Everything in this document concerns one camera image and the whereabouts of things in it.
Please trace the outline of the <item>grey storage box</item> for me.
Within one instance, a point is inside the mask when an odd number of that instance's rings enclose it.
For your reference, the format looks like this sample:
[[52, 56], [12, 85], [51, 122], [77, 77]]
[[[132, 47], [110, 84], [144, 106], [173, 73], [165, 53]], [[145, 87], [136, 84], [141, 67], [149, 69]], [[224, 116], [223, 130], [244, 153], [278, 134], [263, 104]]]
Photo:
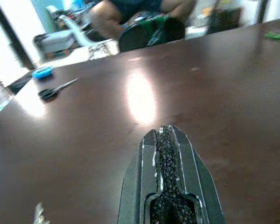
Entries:
[[70, 54], [76, 38], [71, 30], [36, 35], [33, 44], [46, 59], [53, 59], [56, 53]]

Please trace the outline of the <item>white plastic chair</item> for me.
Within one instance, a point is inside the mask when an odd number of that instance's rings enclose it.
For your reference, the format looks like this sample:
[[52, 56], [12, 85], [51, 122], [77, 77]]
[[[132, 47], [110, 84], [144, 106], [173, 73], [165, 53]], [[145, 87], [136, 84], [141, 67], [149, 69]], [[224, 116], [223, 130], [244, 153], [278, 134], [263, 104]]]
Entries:
[[74, 34], [75, 39], [80, 46], [92, 47], [95, 42], [90, 40], [87, 33], [91, 31], [89, 20], [89, 7], [75, 11], [58, 10], [55, 6], [49, 5], [46, 10], [52, 17], [53, 21], [60, 27], [67, 27]]

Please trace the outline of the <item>green flat disc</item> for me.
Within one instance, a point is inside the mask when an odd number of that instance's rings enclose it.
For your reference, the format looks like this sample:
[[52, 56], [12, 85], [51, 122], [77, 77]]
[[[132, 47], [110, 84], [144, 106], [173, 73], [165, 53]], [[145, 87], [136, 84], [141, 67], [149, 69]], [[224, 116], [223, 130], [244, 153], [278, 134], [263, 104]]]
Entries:
[[266, 37], [273, 40], [280, 40], [280, 31], [270, 31], [266, 33]]

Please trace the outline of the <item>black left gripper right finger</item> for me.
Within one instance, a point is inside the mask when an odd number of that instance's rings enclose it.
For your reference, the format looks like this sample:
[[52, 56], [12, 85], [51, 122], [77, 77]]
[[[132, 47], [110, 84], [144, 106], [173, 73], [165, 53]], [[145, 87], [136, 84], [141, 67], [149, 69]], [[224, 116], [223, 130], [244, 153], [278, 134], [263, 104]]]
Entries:
[[186, 134], [174, 126], [160, 127], [155, 224], [224, 224], [212, 176]]

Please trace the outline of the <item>blue round tape roll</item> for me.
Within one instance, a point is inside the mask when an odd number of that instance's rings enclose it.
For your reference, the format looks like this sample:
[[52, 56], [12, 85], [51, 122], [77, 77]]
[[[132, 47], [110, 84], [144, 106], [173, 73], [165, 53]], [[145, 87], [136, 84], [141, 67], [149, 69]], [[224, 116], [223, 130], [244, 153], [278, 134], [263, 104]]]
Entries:
[[37, 70], [35, 70], [32, 73], [32, 77], [38, 80], [50, 77], [53, 74], [53, 67], [47, 66], [47, 67], [42, 67]]

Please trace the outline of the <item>black vertical pole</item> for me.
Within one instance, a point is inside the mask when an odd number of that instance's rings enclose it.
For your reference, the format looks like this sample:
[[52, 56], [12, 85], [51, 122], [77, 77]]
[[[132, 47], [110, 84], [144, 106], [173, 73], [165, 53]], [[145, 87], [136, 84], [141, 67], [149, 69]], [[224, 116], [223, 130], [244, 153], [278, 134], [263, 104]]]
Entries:
[[257, 23], [262, 23], [264, 21], [266, 7], [267, 7], [268, 2], [269, 2], [269, 0], [260, 0]]

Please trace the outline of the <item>dark wooden cabinet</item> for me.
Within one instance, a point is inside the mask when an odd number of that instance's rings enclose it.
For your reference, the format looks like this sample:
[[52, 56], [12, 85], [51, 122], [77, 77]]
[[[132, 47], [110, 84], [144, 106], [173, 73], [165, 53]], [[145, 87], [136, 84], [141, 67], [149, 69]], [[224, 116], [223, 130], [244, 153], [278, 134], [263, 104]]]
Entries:
[[209, 20], [209, 27], [206, 34], [213, 34], [226, 30], [231, 30], [240, 27], [240, 18], [242, 14], [242, 8], [234, 9], [215, 9]]

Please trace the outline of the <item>black handled scissors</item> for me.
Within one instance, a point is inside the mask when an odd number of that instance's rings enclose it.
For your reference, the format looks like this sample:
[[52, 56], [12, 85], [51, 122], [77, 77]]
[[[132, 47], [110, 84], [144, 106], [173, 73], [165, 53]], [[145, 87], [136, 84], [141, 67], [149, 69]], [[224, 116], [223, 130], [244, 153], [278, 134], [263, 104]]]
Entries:
[[79, 78], [75, 78], [67, 83], [64, 83], [58, 87], [55, 88], [47, 88], [44, 89], [40, 92], [38, 92], [38, 96], [43, 100], [43, 101], [50, 101], [54, 97], [56, 97], [63, 89], [66, 87], [70, 86], [71, 84], [75, 83]]

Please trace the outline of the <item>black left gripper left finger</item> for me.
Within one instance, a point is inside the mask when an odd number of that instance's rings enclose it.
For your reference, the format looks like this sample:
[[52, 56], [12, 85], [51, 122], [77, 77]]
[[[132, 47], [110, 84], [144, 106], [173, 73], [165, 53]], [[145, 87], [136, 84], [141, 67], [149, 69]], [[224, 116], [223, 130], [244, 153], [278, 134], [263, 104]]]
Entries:
[[161, 138], [167, 131], [153, 129], [140, 141], [123, 178], [118, 224], [168, 224], [160, 163]]

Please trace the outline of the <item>black door frame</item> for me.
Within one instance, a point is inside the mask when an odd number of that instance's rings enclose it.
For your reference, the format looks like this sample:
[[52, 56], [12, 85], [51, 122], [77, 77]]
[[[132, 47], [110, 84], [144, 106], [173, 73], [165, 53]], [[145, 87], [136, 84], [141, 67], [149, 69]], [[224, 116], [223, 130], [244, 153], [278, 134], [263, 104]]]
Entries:
[[14, 29], [12, 28], [11, 24], [9, 23], [7, 17], [5, 16], [1, 8], [0, 8], [0, 25], [2, 26], [5, 34], [8, 36], [9, 40], [11, 41], [11, 46], [14, 52], [16, 53], [16, 55], [18, 56], [22, 65], [29, 70], [34, 70], [35, 65], [32, 63], [30, 57], [25, 51], [22, 43], [18, 39]]

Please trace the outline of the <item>seated person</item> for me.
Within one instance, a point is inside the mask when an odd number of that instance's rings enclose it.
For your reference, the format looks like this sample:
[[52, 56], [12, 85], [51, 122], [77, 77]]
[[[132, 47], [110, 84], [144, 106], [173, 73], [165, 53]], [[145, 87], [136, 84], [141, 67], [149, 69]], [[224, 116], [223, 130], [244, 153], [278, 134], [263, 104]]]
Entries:
[[117, 40], [123, 24], [141, 11], [167, 14], [185, 22], [197, 0], [101, 0], [89, 12], [94, 30], [107, 39]]

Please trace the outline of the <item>black and green bag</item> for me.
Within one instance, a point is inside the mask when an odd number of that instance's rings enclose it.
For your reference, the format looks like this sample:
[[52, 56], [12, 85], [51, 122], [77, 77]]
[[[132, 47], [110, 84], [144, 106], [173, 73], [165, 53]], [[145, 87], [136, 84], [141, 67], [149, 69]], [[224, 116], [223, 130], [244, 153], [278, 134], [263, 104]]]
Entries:
[[127, 28], [118, 40], [120, 52], [174, 42], [185, 38], [185, 24], [167, 15], [139, 21]]

